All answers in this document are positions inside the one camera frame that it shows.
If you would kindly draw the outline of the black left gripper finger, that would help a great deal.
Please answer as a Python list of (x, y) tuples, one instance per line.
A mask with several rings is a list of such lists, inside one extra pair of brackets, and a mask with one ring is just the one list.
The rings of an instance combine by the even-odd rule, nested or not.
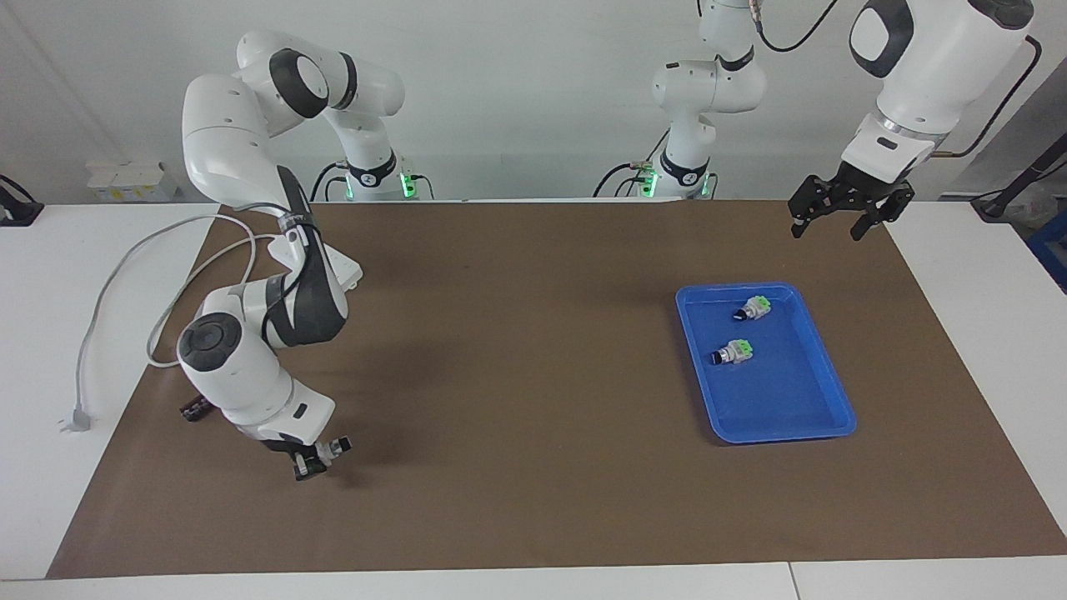
[(789, 198), (789, 212), (793, 219), (790, 232), (793, 238), (800, 239), (805, 235), (805, 228), (814, 220), (838, 212), (842, 194), (841, 181), (824, 181), (817, 175), (808, 175), (792, 198)]
[(857, 192), (854, 194), (861, 208), (861, 216), (850, 228), (854, 242), (860, 242), (870, 228), (880, 227), (887, 222), (895, 222), (899, 215), (910, 205), (914, 198), (911, 183), (899, 183), (889, 190), (885, 198), (873, 198), (872, 194)]

